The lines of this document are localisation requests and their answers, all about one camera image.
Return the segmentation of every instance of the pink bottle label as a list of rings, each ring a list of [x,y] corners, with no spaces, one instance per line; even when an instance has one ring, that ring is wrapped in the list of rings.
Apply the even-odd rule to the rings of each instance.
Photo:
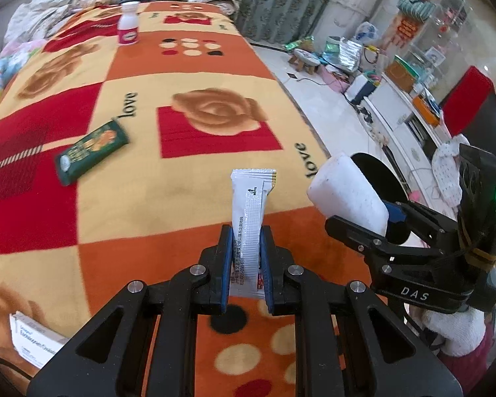
[[[117,36],[120,45],[132,45],[138,41],[138,28],[119,29]]]

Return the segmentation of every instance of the floor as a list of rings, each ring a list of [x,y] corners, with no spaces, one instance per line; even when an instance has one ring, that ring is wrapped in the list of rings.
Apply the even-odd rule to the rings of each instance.
[[[253,48],[302,109],[331,156],[339,152],[349,156],[366,152],[390,166],[384,152],[368,136],[355,110],[342,94],[326,86],[318,74],[298,73],[288,64],[289,54],[264,47]]]

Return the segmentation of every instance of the metal bolt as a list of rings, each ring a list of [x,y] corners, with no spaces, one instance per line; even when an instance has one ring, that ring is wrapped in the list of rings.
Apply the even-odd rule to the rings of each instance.
[[[127,289],[130,293],[139,293],[143,289],[143,282],[132,281],[127,285]]]
[[[200,276],[203,275],[205,272],[206,268],[202,264],[195,264],[189,269],[189,273],[191,273],[193,276]]]
[[[365,291],[365,285],[363,282],[360,281],[353,281],[349,286],[351,287],[351,290],[355,293],[363,293]]]
[[[302,266],[299,266],[297,264],[292,264],[291,266],[288,266],[288,273],[290,273],[293,276],[301,276],[305,269]]]

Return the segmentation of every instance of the blue gripper pad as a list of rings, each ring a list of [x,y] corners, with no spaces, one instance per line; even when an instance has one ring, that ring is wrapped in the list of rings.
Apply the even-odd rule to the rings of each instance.
[[[226,252],[224,254],[224,267],[222,270],[222,293],[221,293],[221,312],[226,312],[229,296],[229,279],[231,275],[231,260],[233,258],[233,229],[230,227],[228,239],[226,242]]]
[[[402,211],[402,209],[396,204],[384,201],[384,205],[389,213],[389,222],[404,222],[406,220],[406,214]]]
[[[274,313],[274,298],[272,290],[272,275],[270,273],[270,260],[268,259],[267,241],[263,231],[259,233],[259,256],[261,264],[261,274],[263,275],[263,285],[265,287],[265,301],[269,313]]]

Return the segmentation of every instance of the checkered blanket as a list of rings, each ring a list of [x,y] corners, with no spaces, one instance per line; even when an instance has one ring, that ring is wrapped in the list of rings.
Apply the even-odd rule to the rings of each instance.
[[[0,358],[27,376],[37,369],[14,350],[9,313],[72,336],[127,282],[194,264],[231,220],[234,168],[277,170],[265,224],[299,264],[368,280],[306,196],[323,152],[230,20],[207,4],[143,3],[139,43],[118,46],[119,17],[75,15],[0,103]],[[54,157],[111,118],[130,143],[61,186]],[[293,395],[293,318],[230,302],[220,325],[199,322],[197,397]]]

